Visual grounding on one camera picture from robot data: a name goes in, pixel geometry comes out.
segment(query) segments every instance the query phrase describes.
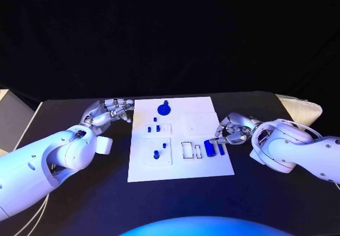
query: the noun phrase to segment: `black table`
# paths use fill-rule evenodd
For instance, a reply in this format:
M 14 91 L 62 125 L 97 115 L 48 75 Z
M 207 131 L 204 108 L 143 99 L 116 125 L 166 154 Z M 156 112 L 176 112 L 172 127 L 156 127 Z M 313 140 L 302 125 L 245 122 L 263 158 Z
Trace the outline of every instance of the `black table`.
M 220 120 L 231 112 L 263 121 L 292 119 L 269 92 L 168 97 L 194 96 L 212 97 Z M 96 100 L 44 102 L 19 147 L 78 124 Z M 335 184 L 302 167 L 284 174 L 261 165 L 250 157 L 250 142 L 228 146 L 234 176 L 129 183 L 132 124 L 114 122 L 104 136 L 114 139 L 111 154 L 97 154 L 91 165 L 52 192 L 34 235 L 113 236 L 152 222 L 199 215 L 251 220 L 296 235 L 340 233 L 340 191 Z M 41 204 L 0 222 L 2 236 L 16 233 Z

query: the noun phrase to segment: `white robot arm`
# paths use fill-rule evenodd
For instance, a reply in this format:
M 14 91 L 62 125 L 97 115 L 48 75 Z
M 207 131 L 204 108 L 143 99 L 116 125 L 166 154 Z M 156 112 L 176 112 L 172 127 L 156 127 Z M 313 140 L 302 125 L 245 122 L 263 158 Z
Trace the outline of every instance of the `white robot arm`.
M 110 153 L 113 139 L 99 135 L 113 121 L 132 122 L 126 113 L 132 109 L 133 100 L 97 101 L 80 125 L 0 157 L 0 221 L 31 207 L 90 165 L 96 152 Z
M 294 125 L 309 129 L 316 137 Z M 231 113 L 221 122 L 217 137 L 224 129 L 231 135 L 211 139 L 211 143 L 243 144 L 253 139 L 251 157 L 263 165 L 290 173 L 299 164 L 319 178 L 340 183 L 340 137 L 323 137 L 293 121 L 261 122 L 238 113 Z

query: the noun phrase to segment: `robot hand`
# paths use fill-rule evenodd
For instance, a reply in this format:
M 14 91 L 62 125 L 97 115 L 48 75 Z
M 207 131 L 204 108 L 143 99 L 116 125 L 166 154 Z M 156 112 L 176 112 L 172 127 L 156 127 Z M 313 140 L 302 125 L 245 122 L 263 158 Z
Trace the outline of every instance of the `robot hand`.
M 323 180 L 340 183 L 340 137 L 323 137 L 316 130 L 293 121 L 261 122 L 238 113 L 231 113 L 221 122 L 217 137 L 224 129 L 231 135 L 211 139 L 211 143 L 243 144 L 253 139 L 251 157 L 263 165 L 290 173 L 299 164 Z
M 109 154 L 113 139 L 99 136 L 119 119 L 132 122 L 133 100 L 97 101 L 80 125 L 0 157 L 0 221 L 31 207 L 83 170 L 94 154 Z

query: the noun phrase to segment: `white paper sheet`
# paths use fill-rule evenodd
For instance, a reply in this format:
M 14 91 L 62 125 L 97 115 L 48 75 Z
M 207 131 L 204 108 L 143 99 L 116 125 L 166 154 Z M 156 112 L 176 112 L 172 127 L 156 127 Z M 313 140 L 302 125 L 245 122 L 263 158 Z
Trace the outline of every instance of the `white paper sheet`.
M 165 100 L 169 101 L 172 111 L 169 115 L 162 116 L 158 107 Z M 211 97 L 136 100 L 127 181 L 234 175 L 225 145 L 225 155 L 220 154 L 217 145 L 217 156 L 208 157 L 207 154 L 204 142 L 214 138 L 218 125 Z M 184 159 L 182 142 L 192 142 L 195 158 Z M 199 159 L 195 145 L 201 146 L 202 158 Z M 158 160 L 153 156 L 156 150 L 160 152 Z

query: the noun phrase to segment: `black curtain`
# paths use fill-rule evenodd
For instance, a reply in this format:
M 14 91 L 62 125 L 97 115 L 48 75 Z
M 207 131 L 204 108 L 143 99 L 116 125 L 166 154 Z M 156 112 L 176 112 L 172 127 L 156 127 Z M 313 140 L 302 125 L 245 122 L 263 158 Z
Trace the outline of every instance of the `black curtain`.
M 338 105 L 336 1 L 6 0 L 0 19 L 0 85 L 37 102 L 264 90 Z

